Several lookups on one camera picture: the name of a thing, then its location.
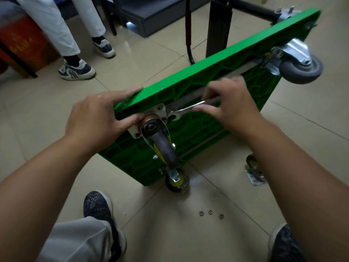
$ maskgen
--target sneaker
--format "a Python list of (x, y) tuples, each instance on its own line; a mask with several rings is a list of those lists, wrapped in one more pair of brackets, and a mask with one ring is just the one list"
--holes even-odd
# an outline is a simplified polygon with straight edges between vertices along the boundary
[(116, 53), (108, 40), (102, 39), (100, 44), (93, 43), (95, 51), (107, 59), (114, 58)]
[(268, 247), (271, 262), (306, 262), (304, 253), (287, 223), (273, 231)]
[(126, 250), (126, 237), (117, 228), (112, 213), (113, 205), (106, 194), (94, 190), (86, 195), (84, 200), (84, 217), (91, 216), (97, 220), (107, 221), (110, 224), (114, 242), (111, 246), (111, 258), (109, 261), (116, 261)]
[(58, 69), (59, 75), (64, 80), (88, 80), (96, 75), (96, 71), (89, 66), (84, 60), (79, 61), (79, 66), (71, 66), (64, 60), (64, 65)]

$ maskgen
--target beige pants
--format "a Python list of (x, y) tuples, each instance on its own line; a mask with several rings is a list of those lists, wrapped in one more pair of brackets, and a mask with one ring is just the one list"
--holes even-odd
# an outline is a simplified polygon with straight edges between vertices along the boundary
[(113, 245), (107, 221), (93, 217), (57, 223), (42, 248), (38, 262), (108, 261)]
[[(100, 37), (105, 27), (92, 0), (72, 0), (91, 37)], [(53, 0), (17, 0), (39, 25), (62, 56), (80, 53), (67, 24)]]

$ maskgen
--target open-end wrench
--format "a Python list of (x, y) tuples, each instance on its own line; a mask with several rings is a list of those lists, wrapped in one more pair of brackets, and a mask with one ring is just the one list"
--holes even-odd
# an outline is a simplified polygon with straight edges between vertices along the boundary
[(177, 111), (171, 111), (167, 117), (170, 116), (176, 116), (173, 121), (180, 119), (181, 116), (183, 116), (184, 114), (187, 114), (188, 112), (191, 112), (193, 110), (193, 107), (197, 106), (197, 105), (201, 105), (201, 104), (206, 104), (206, 105), (213, 105), (217, 102), (220, 101), (220, 96), (216, 96), (212, 99), (206, 100), (206, 101), (201, 101), (199, 103), (196, 103), (194, 105), (188, 106), (187, 108), (183, 108)]

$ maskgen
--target forearm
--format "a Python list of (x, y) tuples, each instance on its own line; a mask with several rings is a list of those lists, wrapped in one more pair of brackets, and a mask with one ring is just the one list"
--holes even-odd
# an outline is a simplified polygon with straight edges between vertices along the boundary
[(92, 156), (81, 148), (63, 138), (0, 183), (1, 261), (36, 259), (76, 175)]
[(248, 145), (308, 258), (348, 259), (348, 186), (273, 124), (262, 120), (257, 129)]

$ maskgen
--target person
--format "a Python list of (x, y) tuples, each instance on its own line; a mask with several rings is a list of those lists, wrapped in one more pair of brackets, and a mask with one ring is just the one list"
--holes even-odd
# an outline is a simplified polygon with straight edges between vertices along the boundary
[[(85, 218), (55, 221), (81, 168), (143, 118), (118, 121), (113, 111), (141, 89), (103, 92), (75, 104), (65, 135), (0, 183), (1, 261), (120, 258), (126, 238), (103, 192), (86, 196)], [(273, 261), (349, 261), (349, 187), (259, 113), (242, 77), (210, 82), (203, 99), (215, 95), (221, 96), (219, 107), (199, 105), (195, 111), (247, 142), (288, 222), (272, 235)]]
[[(67, 24), (61, 16), (54, 0), (16, 0), (27, 14), (45, 32), (52, 44), (64, 58), (64, 64), (58, 73), (68, 81), (87, 80), (96, 75), (96, 71), (79, 58), (80, 49)], [(94, 51), (107, 59), (116, 53), (109, 41), (103, 36), (105, 27), (92, 0), (72, 0), (93, 41)]]

